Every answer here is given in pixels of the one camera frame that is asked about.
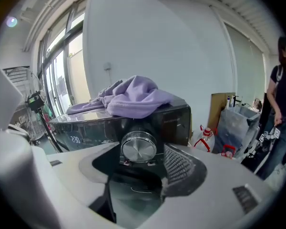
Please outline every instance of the woman's arm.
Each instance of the woman's arm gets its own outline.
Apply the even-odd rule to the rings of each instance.
[[[270,79],[267,90],[267,98],[276,113],[275,126],[277,126],[282,123],[282,115],[281,115],[281,110],[275,100],[275,88],[276,88],[276,83],[272,79]]]

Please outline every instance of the woman's hand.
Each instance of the woman's hand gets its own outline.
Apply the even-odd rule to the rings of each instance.
[[[282,114],[281,111],[276,111],[275,115],[275,126],[282,124]]]

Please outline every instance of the towel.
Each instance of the towel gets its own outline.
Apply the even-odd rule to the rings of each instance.
[[[174,95],[159,90],[151,79],[135,75],[103,89],[88,103],[70,106],[66,113],[72,115],[105,107],[111,115],[142,119],[173,98]]]

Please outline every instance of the jeans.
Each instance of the jeans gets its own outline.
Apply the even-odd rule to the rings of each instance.
[[[265,131],[270,132],[274,126],[274,116],[269,115],[268,121],[265,126]],[[257,172],[257,175],[265,180],[273,172],[275,167],[282,163],[283,157],[286,153],[286,122],[283,122],[277,128],[281,131],[280,137],[276,140],[272,150],[270,151],[268,159]]]

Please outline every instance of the appliance top surface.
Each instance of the appliance top surface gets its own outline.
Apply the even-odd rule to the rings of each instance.
[[[181,107],[187,107],[187,103],[184,99],[175,97],[170,104],[164,104],[157,108],[154,113],[171,111]],[[107,112],[105,108],[98,108],[90,111],[85,111],[78,114],[63,114],[50,121],[51,124],[67,124],[67,123],[86,123],[95,122],[100,120],[122,119],[124,117],[114,116]]]

